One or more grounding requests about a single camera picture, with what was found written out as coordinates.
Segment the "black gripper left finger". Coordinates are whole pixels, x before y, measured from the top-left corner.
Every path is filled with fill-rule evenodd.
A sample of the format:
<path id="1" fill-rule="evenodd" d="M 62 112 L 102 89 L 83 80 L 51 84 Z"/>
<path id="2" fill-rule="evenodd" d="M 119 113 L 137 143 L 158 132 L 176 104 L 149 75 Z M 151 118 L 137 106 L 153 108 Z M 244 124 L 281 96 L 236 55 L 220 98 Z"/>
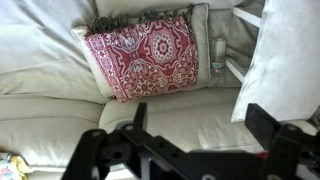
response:
<path id="1" fill-rule="evenodd" d="M 138 107 L 134 116 L 133 124 L 143 130 L 146 129 L 147 127 L 147 104 L 146 103 L 138 104 Z"/>

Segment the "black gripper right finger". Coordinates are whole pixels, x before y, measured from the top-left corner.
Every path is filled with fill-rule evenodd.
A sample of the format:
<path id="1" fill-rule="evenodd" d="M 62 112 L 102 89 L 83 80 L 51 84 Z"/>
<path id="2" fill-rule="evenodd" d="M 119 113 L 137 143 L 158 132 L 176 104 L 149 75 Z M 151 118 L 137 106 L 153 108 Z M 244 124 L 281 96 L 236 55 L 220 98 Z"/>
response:
<path id="1" fill-rule="evenodd" d="M 265 150 L 269 149 L 274 135 L 281 128 L 276 119 L 255 103 L 247 107 L 245 126 Z"/>

